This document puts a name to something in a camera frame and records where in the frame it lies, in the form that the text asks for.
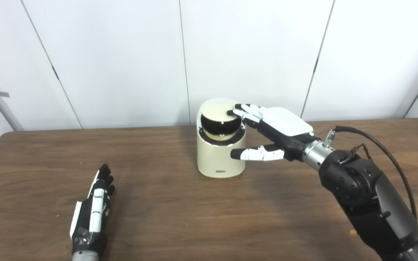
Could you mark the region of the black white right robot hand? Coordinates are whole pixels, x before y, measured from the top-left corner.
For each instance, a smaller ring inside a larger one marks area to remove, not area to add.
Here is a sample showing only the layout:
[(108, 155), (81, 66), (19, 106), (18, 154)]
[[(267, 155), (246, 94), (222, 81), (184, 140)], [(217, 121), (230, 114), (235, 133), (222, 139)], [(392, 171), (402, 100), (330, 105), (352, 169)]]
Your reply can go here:
[(242, 161), (274, 161), (286, 159), (303, 162), (308, 144), (319, 140), (313, 127), (282, 107), (265, 108), (254, 104), (236, 104), (227, 115), (236, 116), (243, 124), (256, 129), (272, 144), (232, 149), (230, 157)]

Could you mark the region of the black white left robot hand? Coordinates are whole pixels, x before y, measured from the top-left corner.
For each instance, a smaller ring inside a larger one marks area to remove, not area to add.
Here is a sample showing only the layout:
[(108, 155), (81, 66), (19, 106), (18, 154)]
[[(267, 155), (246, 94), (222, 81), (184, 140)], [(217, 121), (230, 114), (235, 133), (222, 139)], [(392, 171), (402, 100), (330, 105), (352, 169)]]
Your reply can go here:
[(77, 201), (70, 227), (73, 261), (98, 261), (106, 251), (106, 225), (115, 191), (114, 177), (103, 164), (92, 181), (85, 200)]

